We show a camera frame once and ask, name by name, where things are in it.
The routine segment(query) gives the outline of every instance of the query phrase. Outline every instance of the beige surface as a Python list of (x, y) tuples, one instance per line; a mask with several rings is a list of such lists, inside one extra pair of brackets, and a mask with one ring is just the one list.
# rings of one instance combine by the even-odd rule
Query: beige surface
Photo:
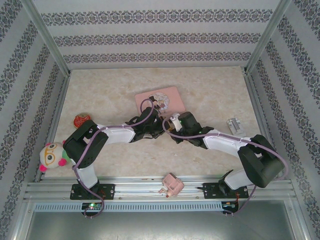
[[(240, 67), (181, 67), (73, 70), (55, 142), (75, 130), (75, 115), (89, 113), (97, 124), (122, 124), (138, 114), (135, 94), (176, 86), (187, 111), (203, 126), (231, 133), (226, 121), (237, 117), (249, 137), (259, 127)], [(241, 167), (226, 153), (188, 142), (158, 139), (105, 145), (94, 162), (97, 176), (177, 176), (224, 174)], [(49, 169), (46, 177), (74, 177), (71, 165)]]

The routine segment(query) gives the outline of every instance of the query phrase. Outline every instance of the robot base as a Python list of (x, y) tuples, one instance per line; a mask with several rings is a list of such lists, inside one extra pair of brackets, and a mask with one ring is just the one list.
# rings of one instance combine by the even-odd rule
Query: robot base
[[(90, 190), (104, 200), (113, 200), (115, 196), (114, 184), (96, 184)], [(87, 190), (85, 190), (81, 184), (73, 184), (70, 193), (71, 200), (98, 200), (98, 198)]]
[(246, 186), (239, 187), (236, 190), (230, 190), (227, 196), (221, 192), (218, 182), (205, 182), (202, 187), (198, 187), (198, 189), (203, 190), (204, 199), (236, 199), (236, 193), (238, 193), (239, 199), (247, 199), (249, 197)]

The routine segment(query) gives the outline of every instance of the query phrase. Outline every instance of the patterned wallpaper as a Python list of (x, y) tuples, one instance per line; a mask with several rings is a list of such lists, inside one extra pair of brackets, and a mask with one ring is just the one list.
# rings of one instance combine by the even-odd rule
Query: patterned wallpaper
[(49, 134), (64, 76), (20, 1), (1, 1), (0, 240), (8, 237)]
[(291, 163), (311, 239), (320, 239), (320, 8), (293, 0), (251, 73), (273, 145)]
[(279, 0), (34, 2), (69, 68), (90, 69), (244, 67)]

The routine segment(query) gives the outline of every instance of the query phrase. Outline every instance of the cable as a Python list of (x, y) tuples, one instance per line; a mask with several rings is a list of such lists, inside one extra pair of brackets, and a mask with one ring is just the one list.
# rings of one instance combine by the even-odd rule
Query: cable
[[(98, 194), (94, 193), (94, 192), (91, 191), (88, 187), (86, 187), (86, 185), (85, 185), (85, 184), (81, 181), (81, 179), (80, 179), (80, 176), (79, 176), (79, 174), (78, 174), (78, 172), (77, 172), (77, 168), (79, 167), (79, 165), (80, 165), (81, 162), (83, 161), (85, 155), (86, 155), (87, 152), (88, 152), (88, 149), (90, 148), (92, 142), (94, 141), (94, 139), (95, 139), (95, 137), (98, 135), (98, 133), (102, 132), (102, 131), (105, 130), (105, 129), (111, 129), (111, 128), (131, 128), (131, 127), (135, 127), (135, 126), (137, 126), (137, 125), (139, 125), (139, 124), (144, 123), (144, 122), (151, 116), (151, 114), (153, 113), (154, 108), (155, 108), (154, 103), (151, 101), (151, 99), (147, 98), (147, 99), (145, 99), (145, 100), (143, 100), (143, 101), (141, 102), (140, 110), (142, 109), (142, 105), (143, 105), (143, 103), (144, 103), (145, 101), (150, 101), (150, 102), (151, 102), (151, 111), (149, 112), (149, 114), (148, 114), (143, 120), (141, 120), (141, 121), (139, 121), (139, 122), (136, 122), (136, 123), (134, 123), (134, 124), (132, 124), (132, 125), (111, 125), (111, 126), (104, 126), (104, 127), (100, 128), (100, 129), (97, 130), (97, 131), (93, 134), (93, 136), (91, 137), (89, 143), (86, 145), (86, 147), (85, 147), (85, 149), (84, 149), (81, 157), (79, 158), (79, 161), (76, 163), (76, 165), (72, 166), (72, 170), (74, 171), (75, 176), (76, 176), (76, 178), (78, 179), (79, 183), (82, 185), (82, 187), (83, 187), (85, 190), (87, 190), (89, 193), (91, 193), (93, 196), (95, 196), (95, 197), (97, 197), (99, 200), (101, 200), (102, 206), (101, 206), (101, 208), (100, 208), (100, 211), (99, 211), (97, 214), (95, 214), (95, 215), (93, 215), (93, 216), (90, 216), (91, 219), (99, 216), (99, 215), (103, 212), (103, 210), (104, 210), (104, 208), (105, 208), (105, 201), (104, 201), (104, 199), (103, 199), (102, 197), (100, 197)], [(83, 215), (84, 215), (85, 218), (88, 217), (88, 216), (86, 215), (86, 212), (87, 212), (88, 209), (89, 209), (89, 208), (86, 208), (86, 209), (84, 210)]]
[[(226, 134), (223, 134), (223, 133), (207, 133), (207, 134), (199, 134), (199, 135), (194, 135), (194, 136), (179, 136), (179, 135), (175, 135), (175, 134), (169, 132), (165, 127), (165, 123), (169, 120), (169, 118), (170, 118), (170, 116), (167, 116), (163, 120), (162, 128), (167, 134), (169, 134), (170, 136), (172, 136), (174, 138), (178, 138), (178, 139), (196, 139), (196, 138), (202, 138), (202, 137), (224, 137), (224, 138), (227, 138), (227, 139), (236, 140), (236, 141), (240, 141), (240, 142), (243, 142), (243, 143), (251, 144), (251, 145), (253, 145), (253, 146), (257, 147), (257, 148), (261, 148), (261, 149), (266, 150), (267, 152), (275, 155), (283, 163), (284, 168), (285, 168), (284, 174), (282, 176), (278, 177), (278, 178), (275, 178), (274, 181), (283, 180), (289, 173), (289, 166), (288, 166), (287, 161), (284, 158), (282, 158), (277, 152), (273, 151), (270, 148), (267, 148), (267, 147), (265, 147), (265, 146), (263, 146), (261, 144), (258, 144), (258, 143), (252, 142), (252, 141), (248, 141), (248, 140), (242, 139), (241, 137), (230, 136), (230, 135), (226, 135)], [(244, 204), (241, 206), (241, 208), (237, 211), (237, 213), (244, 209), (244, 207), (247, 205), (247, 203), (249, 202), (249, 200), (253, 196), (254, 192), (256, 191), (256, 188), (257, 188), (257, 186), (255, 185), (253, 187), (253, 190), (252, 190), (251, 194), (249, 195), (247, 200), (244, 202)]]

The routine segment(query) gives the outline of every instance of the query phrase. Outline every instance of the small figurine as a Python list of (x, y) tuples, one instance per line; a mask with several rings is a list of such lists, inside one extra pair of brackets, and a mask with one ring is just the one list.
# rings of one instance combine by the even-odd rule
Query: small figurine
[(48, 143), (40, 152), (40, 162), (39, 167), (41, 172), (45, 172), (47, 169), (54, 169), (57, 167), (62, 167), (67, 163), (71, 163), (63, 145), (59, 142)]

